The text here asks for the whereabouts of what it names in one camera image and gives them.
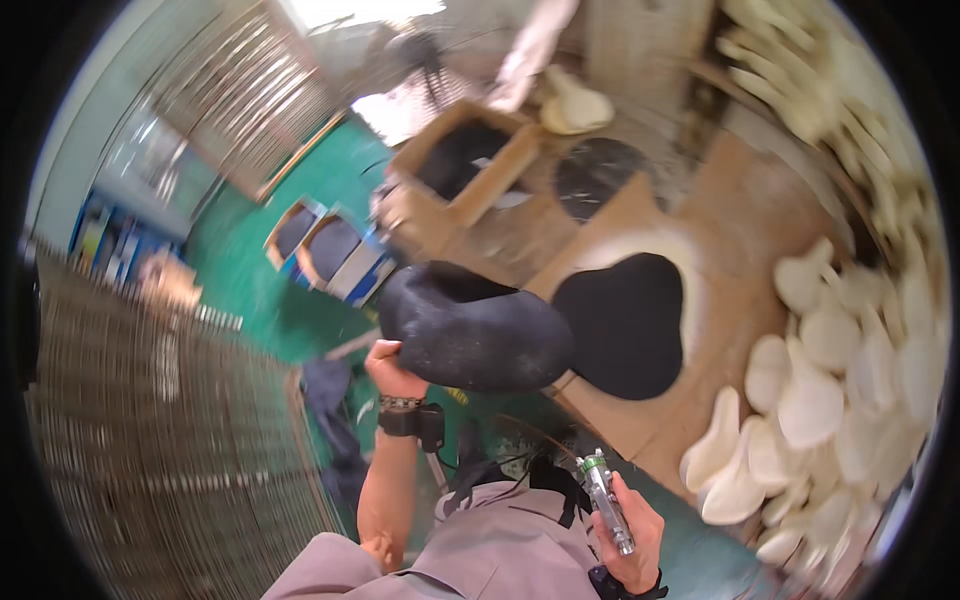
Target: green floor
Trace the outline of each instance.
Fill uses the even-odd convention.
[[[280,215],[302,194],[327,205],[339,202],[366,219],[368,198],[382,181],[390,155],[365,125],[347,120],[301,161],[268,204],[258,206],[231,186],[224,186],[193,227],[185,248],[187,262],[197,270],[197,283],[204,287],[201,302],[242,316],[243,335],[253,345],[292,363],[323,354],[374,328],[375,299],[359,310],[322,292],[307,291],[274,270],[264,255],[263,243]],[[368,451],[376,427],[376,411],[369,410],[376,389],[360,368],[363,355],[357,351],[348,358],[357,376],[345,408],[356,424],[364,451]],[[455,462],[457,426],[468,418],[480,420],[490,450],[502,448],[518,432],[528,433],[498,414],[547,432],[570,423],[564,411],[541,395],[464,394],[432,387],[427,398],[446,411],[446,447],[440,454],[449,463]],[[321,460],[325,458],[322,446]],[[666,521],[661,565],[671,599],[733,599],[748,589],[745,597],[771,596],[766,576],[760,577],[764,571],[747,549],[707,527],[685,503],[642,471],[622,462],[617,467]],[[431,524],[432,503],[439,494],[425,466],[421,466],[420,480],[423,510],[417,516],[411,543],[414,549],[422,544]]]

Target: spray gun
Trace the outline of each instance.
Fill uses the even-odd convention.
[[[623,510],[616,496],[613,495],[611,487],[611,473],[607,468],[607,459],[604,458],[603,450],[597,448],[593,454],[588,454],[584,458],[577,458],[577,467],[584,472],[589,485],[589,494],[593,500],[593,506],[600,512],[603,522],[610,530],[613,543],[616,544],[620,554],[626,556],[634,553],[634,536],[630,533],[630,527],[627,526],[627,519],[623,517]]]

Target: mesh screen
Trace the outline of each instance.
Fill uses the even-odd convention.
[[[289,365],[228,319],[150,306],[49,253],[37,264],[37,451],[115,597],[258,597],[313,536],[343,531]]]
[[[270,3],[224,13],[158,75],[150,94],[156,113],[256,202],[336,109],[301,44]]]

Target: person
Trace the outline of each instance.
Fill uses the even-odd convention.
[[[381,411],[391,413],[386,420],[381,414],[381,424],[402,420],[403,412],[415,410],[426,397],[428,383],[396,364],[399,349],[400,342],[377,341],[365,363],[380,391]],[[612,476],[613,492],[636,544],[627,556],[617,552],[600,515],[589,512],[588,499],[582,514],[589,517],[572,517],[580,513],[586,493],[567,471],[554,468],[572,485],[558,484],[561,478],[552,475],[557,471],[547,465],[537,477],[531,468],[531,486],[521,486],[477,449],[475,431],[457,442],[455,492],[438,502],[435,528],[422,552],[410,568],[400,570],[413,525],[418,438],[394,433],[380,427],[375,434],[357,512],[360,543],[319,534],[264,598],[646,600],[665,595],[658,567],[663,519],[618,473]]]

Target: shirt sleeve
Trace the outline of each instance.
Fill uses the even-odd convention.
[[[366,550],[343,536],[323,533],[303,548],[263,600],[343,594],[381,576],[379,564]]]

